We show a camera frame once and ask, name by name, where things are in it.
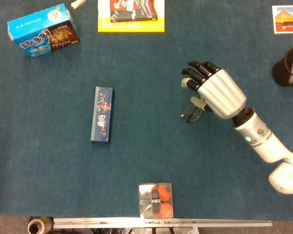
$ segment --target white cable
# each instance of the white cable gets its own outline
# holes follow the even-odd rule
[[[76,9],[77,7],[80,7],[81,5],[83,5],[86,2],[86,0],[76,0],[74,2],[71,3],[71,6]]]

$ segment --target blue rectangular box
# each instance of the blue rectangular box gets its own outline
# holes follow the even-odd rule
[[[80,42],[64,4],[8,22],[8,33],[11,40],[30,57]]]
[[[109,142],[114,92],[112,88],[96,86],[94,95],[91,141]]]

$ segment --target chinese characters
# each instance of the chinese characters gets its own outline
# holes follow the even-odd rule
[[[152,199],[152,203],[161,203],[160,199]]]
[[[41,41],[45,40],[46,38],[48,38],[48,34],[45,32],[41,32],[37,37],[34,37],[32,40],[27,40],[27,41],[21,43],[20,47],[26,49],[32,45],[40,43]]]
[[[105,115],[99,115],[98,117],[98,125],[102,128],[105,126],[105,117]]]
[[[24,27],[24,26],[27,26],[27,25],[30,25],[30,24],[32,24],[32,23],[36,23],[36,22],[39,22],[39,21],[41,21],[41,18],[34,19],[34,20],[28,21],[28,22],[26,22],[26,23],[22,23],[22,24],[20,24],[20,25],[17,25],[16,28],[19,29],[20,27],[22,28],[22,27]]]
[[[70,43],[70,40],[65,41],[65,42],[63,42],[63,43],[60,43],[60,44],[53,44],[52,47],[54,47],[54,46],[59,46],[59,45],[66,45],[66,44],[68,44],[68,43]]]

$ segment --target metal bar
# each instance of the metal bar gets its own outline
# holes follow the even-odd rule
[[[169,228],[169,227],[271,227],[269,220],[234,219],[142,219],[115,218],[54,218],[54,228]]]
[[[132,228],[132,234],[152,234],[154,228]],[[198,228],[155,228],[156,234],[200,234]]]

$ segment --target cookie box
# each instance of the cookie box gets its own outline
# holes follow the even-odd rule
[[[81,41],[64,4],[8,22],[8,33],[11,40],[30,57]]]

